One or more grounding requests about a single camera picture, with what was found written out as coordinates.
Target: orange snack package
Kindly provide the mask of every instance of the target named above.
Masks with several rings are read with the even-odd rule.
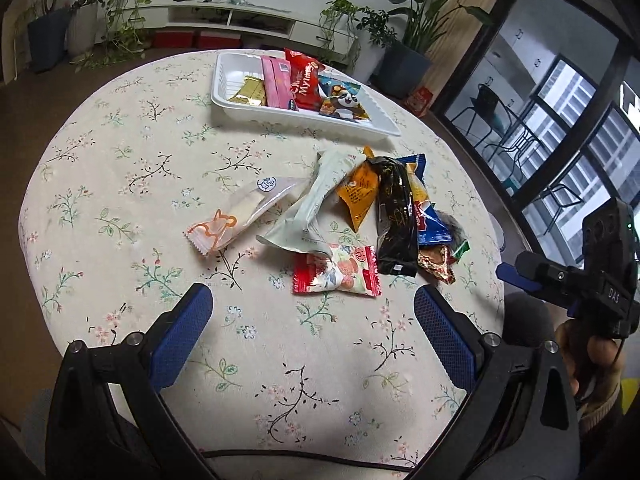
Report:
[[[369,146],[365,146],[362,153],[367,155],[367,158],[374,156]],[[378,195],[379,182],[378,174],[365,160],[338,186],[338,196],[349,207],[353,231],[356,233]]]

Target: white plant pot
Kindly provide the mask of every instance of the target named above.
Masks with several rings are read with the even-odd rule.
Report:
[[[98,4],[80,7],[73,13],[66,32],[66,50],[77,57],[91,50],[98,29]]]
[[[369,33],[366,30],[360,31],[358,40],[360,41],[360,57],[353,69],[352,77],[363,84],[367,84],[369,83],[371,74],[373,74],[373,71],[380,61],[382,61],[385,55],[385,49],[381,46],[371,44],[369,41]]]

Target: round table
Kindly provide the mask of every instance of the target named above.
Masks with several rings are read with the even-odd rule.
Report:
[[[50,142],[26,192],[19,235],[53,341],[62,353],[74,339],[118,343],[147,330],[191,283],[205,283],[213,315],[174,386],[162,391],[198,448],[303,450],[411,467],[465,395],[414,319],[414,293],[426,276],[380,276],[378,298],[293,295],[291,254],[255,239],[290,201],[207,259],[182,234],[260,175],[309,176],[318,151],[362,150],[312,129],[229,120],[209,98],[217,55],[181,54],[123,74]],[[441,292],[479,330],[501,333],[500,256],[474,185],[425,124],[373,95],[402,133],[372,144],[374,152],[425,153],[431,199],[468,235],[471,251]],[[355,234],[334,194],[318,219],[328,242],[375,245],[375,216],[372,208]],[[406,475],[282,457],[215,458],[212,466],[238,479],[310,478],[310,470],[313,478]]]

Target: bolt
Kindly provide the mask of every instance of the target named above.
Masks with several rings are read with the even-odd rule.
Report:
[[[71,353],[73,354],[77,354],[79,351],[81,351],[81,349],[82,349],[82,341],[78,339],[76,339],[69,345],[69,350],[71,350]]]
[[[143,337],[144,335],[142,332],[133,332],[127,336],[126,341],[129,346],[138,346],[142,343]]]
[[[558,346],[558,343],[556,343],[555,341],[552,341],[551,339],[545,341],[543,344],[545,346],[545,350],[547,352],[550,352],[551,354],[555,354],[560,349],[560,347]]]
[[[484,343],[486,345],[489,345],[492,347],[498,346],[501,341],[500,336],[497,334],[494,334],[493,332],[487,332],[482,336],[482,339],[484,340]]]

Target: light green snack package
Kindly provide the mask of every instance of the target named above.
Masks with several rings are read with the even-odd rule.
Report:
[[[256,239],[261,244],[287,251],[324,254],[330,258],[333,253],[320,234],[316,215],[325,197],[366,158],[363,153],[325,151],[318,161],[309,190],[278,219],[267,234],[258,235]]]

